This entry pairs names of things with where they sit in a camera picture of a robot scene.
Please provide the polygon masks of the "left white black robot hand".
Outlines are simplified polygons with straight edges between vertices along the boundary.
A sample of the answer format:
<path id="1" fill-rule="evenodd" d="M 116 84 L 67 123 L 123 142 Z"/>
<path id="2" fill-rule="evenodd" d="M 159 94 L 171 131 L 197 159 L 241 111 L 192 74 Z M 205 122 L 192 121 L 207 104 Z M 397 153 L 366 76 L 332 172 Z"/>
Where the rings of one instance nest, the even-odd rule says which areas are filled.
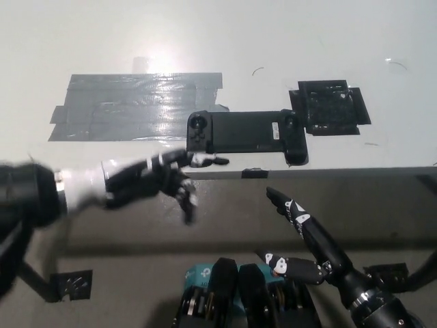
<path id="1" fill-rule="evenodd" d="M 195 220 L 196 187 L 182 169 L 227 165 L 217 154 L 178 148 L 143 158 L 102 161 L 89 169 L 61 169 L 55 173 L 61 213 L 77 215 L 89 206 L 116 210 L 159 193 L 175 199 L 186 225 Z"/>

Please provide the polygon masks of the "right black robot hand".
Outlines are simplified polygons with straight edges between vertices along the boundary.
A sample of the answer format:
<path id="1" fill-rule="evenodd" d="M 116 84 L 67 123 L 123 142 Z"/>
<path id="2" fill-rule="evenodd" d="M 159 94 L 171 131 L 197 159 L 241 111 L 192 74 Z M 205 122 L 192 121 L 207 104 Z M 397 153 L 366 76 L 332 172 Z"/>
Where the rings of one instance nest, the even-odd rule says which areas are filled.
<path id="1" fill-rule="evenodd" d="M 297 231 L 315 259 L 288 258 L 262 249 L 255 253 L 279 277 L 310 285 L 328 282 L 338 289 L 342 304 L 351 307 L 369 288 L 367 278 L 353 267 L 345 251 L 321 223 L 296 200 L 272 187 L 266 188 L 266 196 Z"/>

